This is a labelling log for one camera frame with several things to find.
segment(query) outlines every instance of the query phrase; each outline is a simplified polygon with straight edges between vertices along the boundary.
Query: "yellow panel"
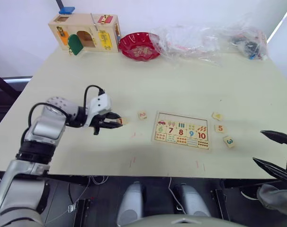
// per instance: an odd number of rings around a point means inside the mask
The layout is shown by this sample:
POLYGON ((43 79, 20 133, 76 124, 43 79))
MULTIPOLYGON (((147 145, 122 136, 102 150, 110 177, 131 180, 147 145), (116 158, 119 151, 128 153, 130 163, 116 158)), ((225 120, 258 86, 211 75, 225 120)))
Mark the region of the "yellow panel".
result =
POLYGON ((105 31, 100 31, 98 32, 99 39, 101 41, 101 45, 106 49, 106 50, 111 50, 112 48, 112 43, 110 39, 109 33, 105 31))

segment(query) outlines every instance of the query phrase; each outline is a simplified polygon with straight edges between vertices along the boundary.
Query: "white table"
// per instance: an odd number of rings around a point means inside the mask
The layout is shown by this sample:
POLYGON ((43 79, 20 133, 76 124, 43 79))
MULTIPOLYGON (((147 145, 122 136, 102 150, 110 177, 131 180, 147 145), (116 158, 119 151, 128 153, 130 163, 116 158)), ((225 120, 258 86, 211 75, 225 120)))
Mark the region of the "white table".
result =
MULTIPOLYGON (((67 127, 51 161, 51 174, 253 179, 271 177, 252 157, 286 165, 287 145, 260 133, 287 133, 287 82, 271 60, 224 54, 221 66, 200 60, 174 65, 161 57, 136 62, 121 53, 82 52, 71 57, 57 49, 0 123, 0 170, 6 170, 18 152, 32 105, 51 96, 82 105, 90 84, 104 88, 112 97, 113 112, 131 122, 101 129, 98 136, 92 128, 67 127), (138 119, 139 110, 147 112, 146 120, 138 119), (210 151, 152 142, 157 111, 207 119, 210 151), (214 131, 213 111, 224 115, 225 135, 236 141, 233 149, 214 131)), ((88 99, 96 95, 92 90, 88 99)), ((40 112, 35 111, 33 120, 40 112)))

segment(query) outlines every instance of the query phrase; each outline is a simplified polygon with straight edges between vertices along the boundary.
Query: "floor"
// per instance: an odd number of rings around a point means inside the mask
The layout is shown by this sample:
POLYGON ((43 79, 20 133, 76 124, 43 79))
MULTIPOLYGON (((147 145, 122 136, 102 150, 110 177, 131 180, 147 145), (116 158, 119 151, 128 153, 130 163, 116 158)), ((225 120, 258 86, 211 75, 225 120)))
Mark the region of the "floor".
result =
MULTIPOLYGON (((0 121, 5 113, 0 113, 0 121)), ((114 227, 117 211, 127 187, 140 181, 147 190, 147 200, 144 206, 145 216, 156 214, 172 214, 174 212, 173 198, 168 190, 168 177, 109 177, 103 185, 93 183, 85 190, 81 198, 91 198, 91 206, 86 212, 84 227, 114 227)), ((51 190, 48 204, 42 213, 47 227, 72 227, 75 212, 68 213, 71 204, 68 196, 68 183, 48 179, 51 190)), ((215 200, 211 191, 220 189, 219 179, 203 178, 173 178, 172 186, 186 183, 193 186, 202 196, 213 217, 219 218, 215 200)), ((86 188, 71 184, 71 196, 75 201, 86 188)), ((287 216, 276 210, 265 209, 259 201, 244 198, 239 189, 225 189, 226 205, 232 222, 249 227, 287 227, 287 216)))

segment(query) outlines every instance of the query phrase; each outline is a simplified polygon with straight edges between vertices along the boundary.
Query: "blue object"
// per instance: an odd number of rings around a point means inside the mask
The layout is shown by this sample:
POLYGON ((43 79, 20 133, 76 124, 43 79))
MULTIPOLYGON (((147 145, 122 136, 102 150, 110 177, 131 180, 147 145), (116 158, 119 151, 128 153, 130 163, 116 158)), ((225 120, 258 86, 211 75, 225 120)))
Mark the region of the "blue object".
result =
POLYGON ((72 14, 72 12, 75 10, 75 7, 63 7, 58 12, 59 14, 72 14))

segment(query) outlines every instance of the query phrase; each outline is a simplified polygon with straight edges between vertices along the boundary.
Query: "number puzzle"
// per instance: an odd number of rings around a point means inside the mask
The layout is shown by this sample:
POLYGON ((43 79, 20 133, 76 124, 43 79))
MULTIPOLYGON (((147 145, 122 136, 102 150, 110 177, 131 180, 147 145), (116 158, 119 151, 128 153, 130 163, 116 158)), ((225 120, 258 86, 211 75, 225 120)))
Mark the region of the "number puzzle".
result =
POLYGON ((153 131, 153 140, 192 148, 209 149, 207 120, 158 113, 153 131))

